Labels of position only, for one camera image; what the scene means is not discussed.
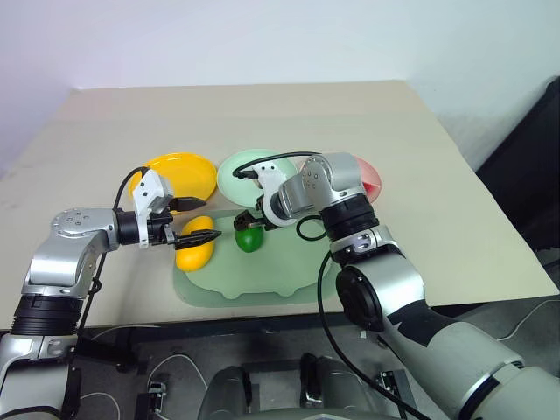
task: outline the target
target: light green tray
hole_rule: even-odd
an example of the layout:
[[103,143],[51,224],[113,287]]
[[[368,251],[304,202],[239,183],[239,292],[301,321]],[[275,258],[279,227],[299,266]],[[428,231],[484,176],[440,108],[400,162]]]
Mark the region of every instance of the light green tray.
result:
[[[235,244],[231,214],[208,214],[222,235],[215,243],[212,259],[201,270],[185,273],[175,266],[173,285],[178,296],[189,305],[208,308],[315,302],[317,274],[328,250],[328,239],[304,241],[294,226],[284,227],[265,232],[262,247],[247,254]],[[306,224],[307,235],[320,233],[322,227],[313,223]],[[327,267],[324,298],[335,292],[339,271],[337,264]]]

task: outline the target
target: yellow plate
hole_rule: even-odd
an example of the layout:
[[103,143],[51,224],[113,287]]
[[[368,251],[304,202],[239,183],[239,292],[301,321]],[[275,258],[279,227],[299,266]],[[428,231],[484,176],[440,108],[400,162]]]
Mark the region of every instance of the yellow plate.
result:
[[[207,200],[216,188],[216,167],[205,157],[194,153],[170,153],[153,158],[144,166],[169,179],[175,197],[198,197]],[[130,181],[129,193],[140,182],[137,173]]]

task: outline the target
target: black cable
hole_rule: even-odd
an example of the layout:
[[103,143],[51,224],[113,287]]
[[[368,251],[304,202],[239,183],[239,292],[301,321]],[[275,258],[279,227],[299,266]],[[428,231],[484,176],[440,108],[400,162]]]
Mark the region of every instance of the black cable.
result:
[[251,160],[251,161],[247,162],[246,164],[242,164],[241,166],[237,166],[234,169],[234,171],[232,172],[232,175],[236,178],[241,178],[242,177],[242,175],[241,175],[242,170],[247,169],[250,166],[260,164],[261,162],[268,162],[269,160],[276,160],[276,159],[282,159],[282,158],[292,158],[292,157],[295,157],[295,156],[313,156],[313,155],[318,155],[318,153],[316,151],[290,151],[288,153],[278,153],[277,155],[259,157],[258,159]]
[[320,234],[319,236],[305,236],[302,232],[301,232],[301,225],[303,225],[304,223],[306,223],[307,221],[321,221],[321,216],[318,216],[316,214],[310,214],[309,216],[305,216],[302,217],[296,225],[296,233],[297,236],[299,236],[301,239],[305,240],[305,241],[320,241],[321,239],[323,239],[326,236],[326,232],[323,232],[322,234]]
[[[113,211],[116,211],[117,208],[119,207],[119,203],[121,202],[121,197],[123,195],[124,187],[127,185],[129,180],[137,172],[141,172],[142,176],[144,176],[149,169],[150,168],[148,168],[146,166],[138,166],[137,168],[130,171],[129,174],[126,177],[124,177],[124,179],[121,182],[121,185],[119,186],[118,191],[116,192],[115,203],[113,204]],[[92,279],[91,289],[87,293],[86,307],[84,308],[83,315],[81,316],[80,326],[78,327],[78,332],[77,332],[79,337],[84,332],[84,328],[86,326],[86,319],[88,318],[88,314],[89,314],[89,309],[91,308],[91,304],[94,300],[94,294],[99,292],[102,289],[102,282],[100,281],[100,277],[102,275],[103,264],[105,264],[105,258],[106,257],[107,257],[106,252],[101,254],[101,258],[99,260],[99,266],[97,267],[97,271],[95,272],[95,276]]]
[[361,370],[359,370],[342,352],[339,345],[336,343],[333,335],[331,334],[331,330],[329,325],[326,323],[326,315],[325,315],[325,308],[323,307],[323,274],[325,272],[326,264],[328,263],[329,259],[331,258],[331,252],[327,252],[323,262],[321,263],[321,267],[318,271],[317,277],[317,303],[318,303],[318,314],[321,318],[321,324],[323,325],[323,329],[325,330],[326,337],[329,339],[332,348],[336,352],[336,354],[340,357],[342,361],[346,363],[346,365],[352,370],[360,379],[362,379],[367,385],[373,388],[375,391],[380,393],[385,398],[389,399],[391,402],[395,403],[397,407],[409,412],[412,416],[418,418],[419,420],[430,420],[429,417],[425,416],[417,409],[410,407],[406,402],[401,400],[400,398],[394,396],[390,392],[388,392],[385,388],[376,384],[369,376],[364,374]]
[[129,182],[129,180],[132,177],[134,177],[134,175],[137,172],[142,172],[142,176],[144,176],[146,172],[149,170],[150,168],[146,166],[138,166],[137,168],[134,168],[132,171],[130,171],[126,177],[124,177],[121,186],[119,186],[119,191],[116,192],[115,204],[113,204],[113,210],[116,210],[119,207],[119,202],[121,201],[121,196],[123,195],[124,187],[126,186],[127,182]]

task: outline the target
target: pink plate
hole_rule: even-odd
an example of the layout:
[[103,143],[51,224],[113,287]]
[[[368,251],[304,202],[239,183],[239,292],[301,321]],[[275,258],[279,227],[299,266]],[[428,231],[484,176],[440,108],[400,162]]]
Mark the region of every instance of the pink plate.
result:
[[382,191],[382,179],[371,164],[357,156],[354,157],[360,166],[361,182],[366,189],[367,200],[373,203]]

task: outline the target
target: white wall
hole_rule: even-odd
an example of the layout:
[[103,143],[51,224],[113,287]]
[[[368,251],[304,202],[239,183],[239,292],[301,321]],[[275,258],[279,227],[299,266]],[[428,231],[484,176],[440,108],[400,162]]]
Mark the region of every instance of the white wall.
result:
[[0,175],[69,88],[405,79],[477,168],[560,74],[559,0],[3,0]]

